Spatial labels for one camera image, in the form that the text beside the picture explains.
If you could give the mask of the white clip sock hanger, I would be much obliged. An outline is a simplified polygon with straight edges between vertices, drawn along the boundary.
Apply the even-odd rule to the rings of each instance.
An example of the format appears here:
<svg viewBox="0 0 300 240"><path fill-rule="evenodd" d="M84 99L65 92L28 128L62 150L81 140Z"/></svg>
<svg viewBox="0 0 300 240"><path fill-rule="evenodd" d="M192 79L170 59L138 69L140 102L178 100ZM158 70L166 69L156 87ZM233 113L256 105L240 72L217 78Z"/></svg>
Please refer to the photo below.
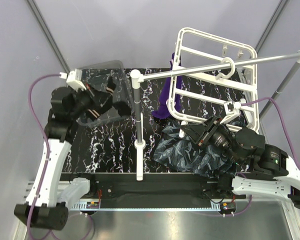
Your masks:
<svg viewBox="0 0 300 240"><path fill-rule="evenodd" d="M186 96L188 98L193 98L200 100L202 102L209 102L213 104L217 104L224 107L224 103L227 102L225 100L209 97L206 95L200 95L198 93L194 93L191 91L182 90L177 87L177 78L179 76L189 76L199 81L204 81L213 85L219 85L226 88L231 88L235 90L240 90L245 93L250 94L250 97L253 101L258 99L258 81L257 81L257 64L256 63L244 63L243 68L251 71L251 83L242 83L230 80L230 77L234 75L239 66L232 58L227 57L225 54L225 50L222 51L222 56L217 56L213 54L209 54L206 52L202 52L193 48L189 48L183 45L183 38L185 34L191 34L200 38L208 39L213 42L217 42L223 44L224 48L228 46L238 48L238 53L240 54L243 50L249 52L252 60L257 59L256 50L248 45L241 42L237 42L234 40L230 40L224 37L220 37L217 35L213 35L207 32L199 31L194 28L184 27L178 32L177 41L175 43L175 52L174 59L172 61L172 70L168 75L170 77L170 87L168 98L166 100L166 106L168 112L172 117L177 120L183 121L185 123L202 123L205 121L204 118L200 118L197 116L192 116L184 113L180 113L177 111L175 107L176 96ZM228 68L230 69L228 74L224 74L222 72L218 73L216 76L207 74L207 70L203 70L201 67L197 68L185 68L180 66L181 52L187 52L196 56L200 56L207 59L212 59L218 61L220 64L229 64ZM244 106L244 104L240 107L241 110L244 111L245 117L247 118L247 128L258 132L260 128L260 117L259 117L259 105L257 103L249 103L248 106ZM228 128L233 132L238 132L240 128L235 125L226 124Z"/></svg>

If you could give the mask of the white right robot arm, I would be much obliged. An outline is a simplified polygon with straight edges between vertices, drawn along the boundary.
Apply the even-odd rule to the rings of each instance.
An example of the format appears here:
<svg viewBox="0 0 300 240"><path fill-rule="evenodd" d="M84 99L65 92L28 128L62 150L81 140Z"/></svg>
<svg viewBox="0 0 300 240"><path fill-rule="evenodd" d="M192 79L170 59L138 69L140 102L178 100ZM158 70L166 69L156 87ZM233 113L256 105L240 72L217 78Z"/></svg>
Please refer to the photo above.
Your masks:
<svg viewBox="0 0 300 240"><path fill-rule="evenodd" d="M237 132L215 116L181 130L198 147L215 147L230 163L248 166L243 176L219 176L218 195L260 195L287 201L300 209L300 170L285 151L267 144L265 137L247 127Z"/></svg>

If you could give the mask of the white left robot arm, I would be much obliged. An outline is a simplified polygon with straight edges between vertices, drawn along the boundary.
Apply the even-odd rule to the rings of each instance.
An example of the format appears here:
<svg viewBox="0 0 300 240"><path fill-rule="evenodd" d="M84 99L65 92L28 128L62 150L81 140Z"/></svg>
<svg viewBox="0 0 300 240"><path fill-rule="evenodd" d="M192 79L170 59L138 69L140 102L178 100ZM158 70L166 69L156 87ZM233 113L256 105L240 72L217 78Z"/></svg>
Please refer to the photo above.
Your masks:
<svg viewBox="0 0 300 240"><path fill-rule="evenodd" d="M98 193L95 177L76 177L61 194L58 186L63 164L78 130L77 119L84 113L98 118L112 107L116 84L109 82L105 91L85 83L83 90L58 87L51 93L51 109L43 131L42 159L33 187L24 204L17 204L14 215L27 226L62 230L71 207L80 198Z"/></svg>

